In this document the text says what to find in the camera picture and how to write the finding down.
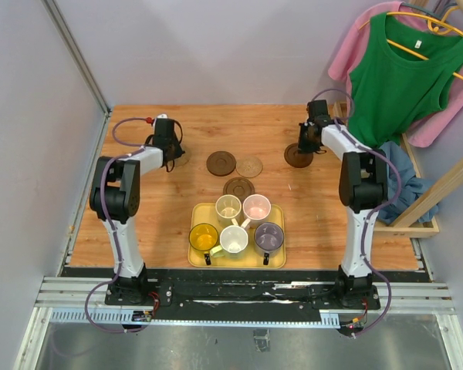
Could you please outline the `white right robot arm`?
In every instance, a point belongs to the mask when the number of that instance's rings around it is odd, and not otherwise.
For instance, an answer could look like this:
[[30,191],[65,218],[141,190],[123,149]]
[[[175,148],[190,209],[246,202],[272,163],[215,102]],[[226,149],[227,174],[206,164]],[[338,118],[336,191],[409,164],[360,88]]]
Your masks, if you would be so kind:
[[308,118],[299,124],[298,152],[317,153],[325,147],[341,162],[339,198],[346,207],[347,238],[340,265],[349,278],[372,273],[370,262],[377,208],[387,200],[387,164],[378,151],[364,146],[330,117],[326,100],[307,103]]

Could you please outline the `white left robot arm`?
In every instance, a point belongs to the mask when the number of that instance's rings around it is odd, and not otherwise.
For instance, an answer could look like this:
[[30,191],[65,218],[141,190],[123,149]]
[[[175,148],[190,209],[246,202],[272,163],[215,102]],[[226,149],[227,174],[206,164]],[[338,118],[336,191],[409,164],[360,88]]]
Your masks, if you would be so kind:
[[[130,143],[117,136],[117,129],[122,124],[134,121],[148,123],[153,129],[142,143]],[[133,151],[98,158],[89,205],[109,234],[115,278],[129,279],[123,286],[123,296],[131,304],[139,305],[150,295],[148,283],[138,278],[145,268],[135,226],[140,206],[140,179],[153,170],[164,168],[170,173],[174,169],[176,160],[185,154],[181,145],[183,129],[177,120],[165,114],[154,118],[133,117],[115,124],[112,137],[120,145],[133,148]]]

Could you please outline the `dark brown wooden coaster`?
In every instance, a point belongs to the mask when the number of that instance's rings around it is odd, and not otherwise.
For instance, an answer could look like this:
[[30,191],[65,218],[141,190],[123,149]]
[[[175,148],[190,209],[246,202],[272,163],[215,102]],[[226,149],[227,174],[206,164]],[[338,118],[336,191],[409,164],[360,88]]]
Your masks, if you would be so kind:
[[227,151],[216,151],[207,158],[206,167],[211,174],[224,177],[235,170],[236,159]]
[[243,202],[247,197],[255,194],[253,183],[244,177],[228,180],[223,186],[224,195],[233,195]]
[[313,154],[300,153],[298,146],[292,143],[285,148],[284,159],[291,167],[305,168],[312,163]]

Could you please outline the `purple black mug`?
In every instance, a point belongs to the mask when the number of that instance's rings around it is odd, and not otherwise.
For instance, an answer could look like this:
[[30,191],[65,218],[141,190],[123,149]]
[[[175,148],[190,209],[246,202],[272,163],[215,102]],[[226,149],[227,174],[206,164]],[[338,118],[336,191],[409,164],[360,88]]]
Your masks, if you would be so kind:
[[284,232],[278,224],[264,222],[256,227],[253,241],[264,266],[269,265],[271,259],[279,252],[284,238]]

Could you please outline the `pink mug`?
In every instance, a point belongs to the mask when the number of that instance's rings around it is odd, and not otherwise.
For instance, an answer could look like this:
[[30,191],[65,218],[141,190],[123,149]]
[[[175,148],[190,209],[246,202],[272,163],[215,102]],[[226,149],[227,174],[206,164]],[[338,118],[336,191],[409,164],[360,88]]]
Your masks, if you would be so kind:
[[253,194],[242,202],[242,218],[238,225],[245,229],[254,229],[265,223],[272,210],[269,199],[261,194]]

